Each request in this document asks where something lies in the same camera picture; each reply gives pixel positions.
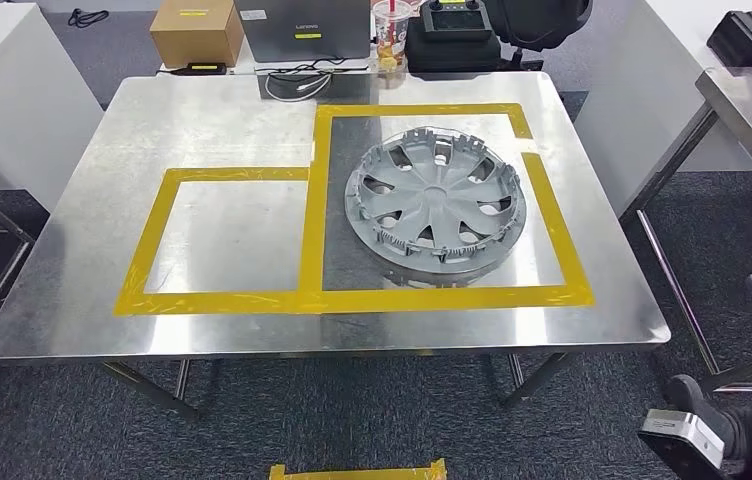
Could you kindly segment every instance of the black chair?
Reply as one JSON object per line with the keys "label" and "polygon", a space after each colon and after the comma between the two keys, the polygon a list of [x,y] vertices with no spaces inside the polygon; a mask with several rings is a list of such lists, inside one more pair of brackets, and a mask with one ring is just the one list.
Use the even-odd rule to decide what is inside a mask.
{"label": "black chair", "polygon": [[523,49],[556,48],[582,28],[594,0],[484,0],[494,33],[517,47],[512,70],[540,70],[543,60],[523,63]]}
{"label": "black chair", "polygon": [[412,18],[406,43],[409,71],[541,70],[543,60],[522,61],[523,49],[540,52],[558,47],[585,25],[594,5],[594,0],[482,1],[494,34],[504,43],[518,47],[510,61],[500,59],[494,35],[485,42],[429,42],[423,34],[422,20]]}

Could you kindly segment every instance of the floor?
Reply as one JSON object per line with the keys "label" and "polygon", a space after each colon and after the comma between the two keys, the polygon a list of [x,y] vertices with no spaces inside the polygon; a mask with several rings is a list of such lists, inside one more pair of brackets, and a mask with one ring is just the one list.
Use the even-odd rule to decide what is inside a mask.
{"label": "floor", "polygon": [[[624,4],[598,0],[599,27],[592,33],[589,22],[580,35],[607,35]],[[157,68],[135,31],[151,16],[116,14],[80,32],[63,30],[65,20],[49,16],[101,103],[121,78]],[[132,33],[120,33],[125,28]],[[112,56],[115,49],[137,61]],[[591,56],[601,51],[589,47],[587,63],[555,73],[559,88],[589,88]],[[553,74],[568,62],[547,65]],[[572,117],[584,96],[562,94]],[[20,192],[0,192],[0,206],[31,231],[45,220]],[[752,272],[752,173],[679,174],[649,211],[718,360],[752,358],[752,306],[743,291]],[[0,367],[0,478],[266,479],[276,463],[302,472],[421,466],[441,457],[450,479],[673,478],[635,431],[647,409],[663,406],[664,380],[704,368],[643,232],[632,225],[626,233],[673,339],[653,352],[585,354],[513,410],[496,403],[508,388],[502,355],[196,362],[188,388],[204,412],[196,424],[161,412],[94,365]],[[13,248],[0,236],[0,269]],[[539,358],[522,361],[531,368]],[[135,367],[174,384],[175,363]]]}

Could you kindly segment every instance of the yellow tape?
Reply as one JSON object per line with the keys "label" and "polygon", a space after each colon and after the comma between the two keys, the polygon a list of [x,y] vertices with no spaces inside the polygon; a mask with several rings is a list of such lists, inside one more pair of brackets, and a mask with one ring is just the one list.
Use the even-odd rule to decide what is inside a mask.
{"label": "yellow tape", "polygon": [[332,117],[400,117],[419,115],[508,115],[517,138],[532,138],[529,124],[518,103],[457,103],[452,105],[320,105],[321,112]]}
{"label": "yellow tape", "polygon": [[267,180],[308,180],[307,167],[231,167],[231,168],[171,168],[164,172],[158,195],[149,211],[146,225],[141,232],[135,254],[129,262],[129,269],[123,286],[114,305],[115,315],[144,313],[154,309],[151,295],[143,290],[149,279],[149,272],[155,262],[161,237],[167,226],[167,219],[173,209],[173,202],[179,193],[182,182],[220,181],[267,181]]}
{"label": "yellow tape", "polygon": [[285,473],[284,465],[270,468],[269,480],[447,480],[444,459],[426,468],[397,468],[391,470],[359,470],[347,472]]}
{"label": "yellow tape", "polygon": [[[170,169],[129,265],[114,307],[115,315],[210,313],[364,313],[472,310],[534,306],[592,305],[594,298],[579,255],[561,215],[543,161],[523,153],[541,216],[564,279],[563,285],[526,287],[443,288],[410,290],[323,290],[329,145],[335,117],[404,115],[508,115],[514,134],[532,138],[518,104],[480,105],[320,105],[314,122],[311,167],[232,167]],[[144,293],[167,218],[181,182],[308,181],[299,284],[295,291]]]}

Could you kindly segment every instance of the white table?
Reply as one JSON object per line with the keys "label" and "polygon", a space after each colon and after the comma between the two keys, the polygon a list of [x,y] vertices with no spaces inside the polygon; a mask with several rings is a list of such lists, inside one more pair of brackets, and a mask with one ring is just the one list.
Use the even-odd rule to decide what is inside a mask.
{"label": "white table", "polygon": [[[752,0],[637,0],[577,118],[576,131],[618,215],[663,163],[703,96],[694,82],[721,63],[706,40],[729,10]],[[752,161],[721,122],[684,170],[752,170]]]}
{"label": "white table", "polygon": [[0,189],[51,211],[102,108],[35,4],[0,4]]}

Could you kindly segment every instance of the desk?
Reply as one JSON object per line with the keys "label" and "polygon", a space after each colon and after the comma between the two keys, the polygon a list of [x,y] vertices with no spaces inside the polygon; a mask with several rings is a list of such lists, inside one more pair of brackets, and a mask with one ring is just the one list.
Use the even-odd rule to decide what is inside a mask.
{"label": "desk", "polygon": [[[273,62],[273,63],[259,63],[255,61],[255,57],[252,56],[252,49],[249,46],[249,41],[244,37],[243,42],[241,42],[241,50],[240,53],[238,53],[238,59],[235,61],[235,66],[230,67],[227,71],[227,75],[256,75],[260,74],[260,71],[256,71],[256,69],[285,69],[285,68],[296,68],[297,66],[303,65],[303,64],[309,64],[311,63],[308,60],[299,60],[296,62]],[[350,68],[350,69],[356,69],[351,70],[349,72],[339,72],[339,73],[372,73],[375,71],[374,69],[378,67],[378,59],[376,56],[376,46],[370,45],[370,56],[368,58],[351,58],[342,61],[341,63],[337,65],[329,64],[326,62],[323,62],[322,64],[318,65],[322,68]],[[158,76],[161,75],[168,75],[165,73],[168,69],[164,66],[164,64],[161,64],[161,68],[159,69],[159,72],[156,74]]]}
{"label": "desk", "polygon": [[[722,65],[706,40],[729,10],[751,11],[752,0],[636,0],[609,42],[574,125],[618,215],[703,103],[694,82]],[[752,160],[718,122],[682,168],[752,170]]]}
{"label": "desk", "polygon": [[[109,373],[158,403],[192,415],[179,400],[187,360],[182,362],[176,395],[119,362],[371,352],[550,354],[525,383],[517,357],[511,357],[514,377],[521,384],[510,397],[515,403],[565,366],[573,358],[571,352],[650,349],[667,342],[667,324],[549,76],[520,72],[452,78],[423,81],[406,76],[383,85],[375,76],[342,75],[321,95],[321,104],[519,103],[532,135],[515,138],[514,124],[504,114],[336,119],[328,159],[323,289],[431,287],[398,267],[378,264],[355,237],[343,204],[347,177],[370,145],[412,126],[437,125],[484,139],[514,166],[527,199],[526,225],[509,257],[481,278],[441,286],[560,283],[563,269],[534,200],[536,188],[548,188],[544,191],[556,199],[593,304],[115,316],[115,299],[165,170],[313,167],[318,111],[314,100],[287,104],[262,99],[255,79],[248,76],[131,78],[118,90],[0,311],[0,363],[103,362]],[[527,180],[521,152],[540,155],[549,187]],[[296,289],[306,184],[260,183],[182,185],[146,291]]]}
{"label": "desk", "polygon": [[659,159],[659,171],[650,178],[643,190],[633,200],[621,216],[621,223],[628,223],[638,217],[650,239],[654,252],[659,258],[662,269],[671,284],[674,295],[683,314],[695,334],[700,353],[706,361],[710,377],[703,381],[704,388],[725,387],[724,391],[752,391],[752,384],[729,385],[752,376],[752,365],[744,365],[728,370],[718,366],[709,349],[708,342],[700,330],[697,318],[688,304],[682,286],[676,279],[668,259],[655,232],[650,225],[644,208],[661,190],[674,172],[689,157],[697,145],[705,138],[710,129],[719,121],[738,139],[752,157],[752,68],[715,67],[707,69],[696,81],[696,88],[704,98],[703,104],[696,111],[688,124]]}

